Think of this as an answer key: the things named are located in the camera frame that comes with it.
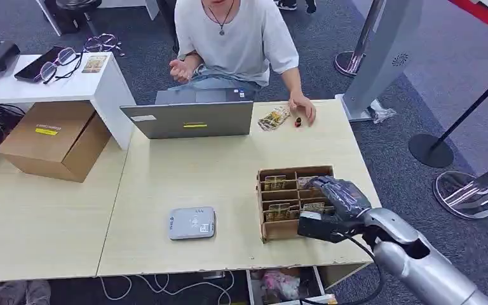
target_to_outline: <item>necklace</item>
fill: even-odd
[[[212,16],[214,17],[214,19],[216,19],[216,23],[217,23],[217,24],[220,26],[220,36],[223,36],[223,35],[225,35],[225,34],[226,34],[226,33],[224,32],[224,25],[226,24],[226,21],[227,21],[227,18],[228,18],[228,16],[229,16],[229,13],[231,12],[231,9],[233,9],[233,4],[234,4],[234,0],[233,0],[233,2],[231,3],[231,7],[229,8],[229,11],[227,12],[227,15],[226,15],[226,17],[225,17],[225,19],[224,19],[224,21],[223,21],[222,23],[220,23],[220,22],[218,21],[218,18],[216,18],[216,15],[214,15],[214,12],[213,12],[213,11],[212,11],[210,8],[208,8],[208,6],[207,6],[208,10],[210,11],[210,13],[211,13],[211,14],[212,14]]]

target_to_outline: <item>white desk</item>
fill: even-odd
[[[82,73],[92,55],[107,55],[108,59],[99,73]],[[47,85],[17,80],[14,74],[38,56],[20,55],[6,72],[0,74],[0,104],[88,100],[119,146],[127,149],[133,123],[121,112],[119,106],[135,105],[135,100],[113,54],[85,53],[81,66],[71,78],[52,81]],[[57,75],[63,75],[72,68],[73,64],[59,67]]]
[[[53,15],[50,13],[48,7],[44,3],[44,0],[36,0],[36,2],[44,12],[44,15],[46,15],[46,18],[50,22],[51,27],[53,27],[55,33],[57,33],[57,36],[61,36],[62,32]],[[159,12],[156,0],[104,0],[100,5],[100,8],[122,8],[130,6],[145,6],[147,8],[149,16],[151,17],[151,20],[154,20],[154,17],[156,17]]]

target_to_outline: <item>plastic bag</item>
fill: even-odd
[[[283,299],[299,299],[300,278],[283,274],[279,270],[268,270],[262,280],[268,290],[277,291]]]
[[[367,108],[367,112],[371,115],[371,118],[373,119],[373,123],[382,123],[385,119],[391,118],[397,114],[397,112],[392,109],[392,108],[380,108],[380,109],[374,109],[369,106]]]

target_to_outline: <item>box compartment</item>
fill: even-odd
[[[246,276],[248,280],[248,291],[250,293],[251,305],[267,305],[262,300],[263,291],[261,290],[262,275],[268,269],[264,270],[246,270]],[[316,266],[290,268],[284,269],[284,273],[298,274],[301,279],[301,291],[306,292],[309,297],[307,299],[315,302],[323,302],[324,304],[337,304],[335,297],[332,294],[326,294],[319,272]],[[270,305],[299,305],[298,300],[285,301],[278,303],[271,303]]]

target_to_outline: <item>yellow label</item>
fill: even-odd
[[[201,128],[201,127],[207,127],[207,124],[195,124],[195,125],[184,125],[184,128]]]
[[[56,135],[58,133],[55,130],[47,130],[42,128],[36,128],[34,131],[38,133],[43,133],[45,135]]]

